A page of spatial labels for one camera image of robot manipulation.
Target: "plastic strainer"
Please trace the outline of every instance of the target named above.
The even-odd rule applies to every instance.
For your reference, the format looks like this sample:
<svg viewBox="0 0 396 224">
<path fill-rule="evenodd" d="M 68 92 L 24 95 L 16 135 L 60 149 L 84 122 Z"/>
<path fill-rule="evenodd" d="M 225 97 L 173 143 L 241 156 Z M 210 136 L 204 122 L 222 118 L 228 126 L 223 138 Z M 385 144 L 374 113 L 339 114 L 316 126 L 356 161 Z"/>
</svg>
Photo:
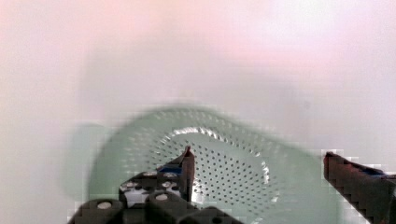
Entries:
<svg viewBox="0 0 396 224">
<path fill-rule="evenodd" d="M 320 160 L 217 113 L 190 106 L 150 111 L 116 132 L 96 159 L 90 200 L 179 156 L 195 155 L 192 202 L 244 223 L 337 223 L 339 202 Z"/>
</svg>

